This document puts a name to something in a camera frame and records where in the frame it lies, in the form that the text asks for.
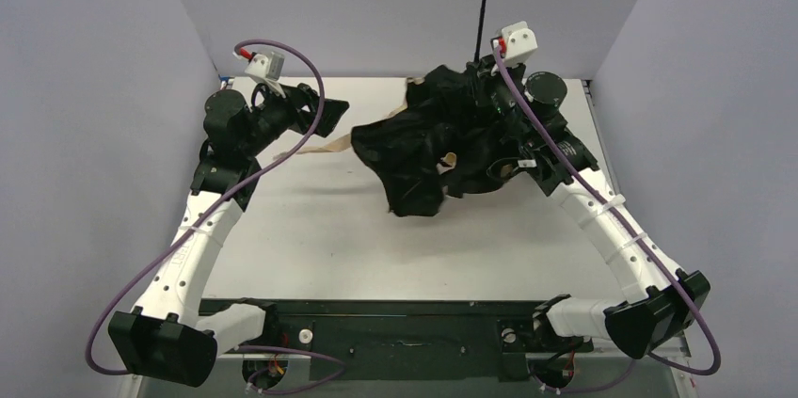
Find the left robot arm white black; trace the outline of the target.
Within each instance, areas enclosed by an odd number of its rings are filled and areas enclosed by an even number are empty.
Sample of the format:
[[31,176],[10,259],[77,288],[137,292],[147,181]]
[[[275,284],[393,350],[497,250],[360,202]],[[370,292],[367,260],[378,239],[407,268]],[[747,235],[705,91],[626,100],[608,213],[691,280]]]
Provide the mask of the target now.
[[258,184],[257,160],[287,131],[330,135],[350,104],[324,99],[309,85],[259,84],[256,104],[232,88],[204,104],[199,164],[190,184],[176,248],[157,262],[152,282],[129,311],[115,312],[108,335],[129,374],[198,387],[216,359],[275,333],[273,305],[243,298],[200,315],[203,292],[226,239]]

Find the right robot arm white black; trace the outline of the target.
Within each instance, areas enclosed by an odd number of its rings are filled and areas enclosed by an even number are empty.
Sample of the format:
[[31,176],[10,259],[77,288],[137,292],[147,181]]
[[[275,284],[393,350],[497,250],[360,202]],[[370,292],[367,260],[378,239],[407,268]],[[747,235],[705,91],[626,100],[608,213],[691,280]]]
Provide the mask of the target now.
[[652,356],[691,325],[715,348],[701,313],[709,280],[671,259],[634,220],[595,155],[569,130],[560,111],[565,82],[549,72],[524,80],[494,72],[482,91],[520,163],[583,231],[622,295],[616,300],[558,296],[538,311],[540,325],[559,338],[610,341],[635,359]]

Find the beige folding umbrella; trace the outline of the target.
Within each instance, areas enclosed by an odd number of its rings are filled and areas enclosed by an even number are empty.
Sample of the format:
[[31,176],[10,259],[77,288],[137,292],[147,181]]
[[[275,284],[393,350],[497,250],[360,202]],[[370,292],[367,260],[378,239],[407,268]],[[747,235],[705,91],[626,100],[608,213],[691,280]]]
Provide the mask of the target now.
[[388,116],[301,153],[352,151],[398,217],[434,216],[447,198],[495,192],[521,171],[509,126],[476,122],[476,76],[499,73],[499,61],[501,54],[476,54],[461,72],[440,65],[410,78]]

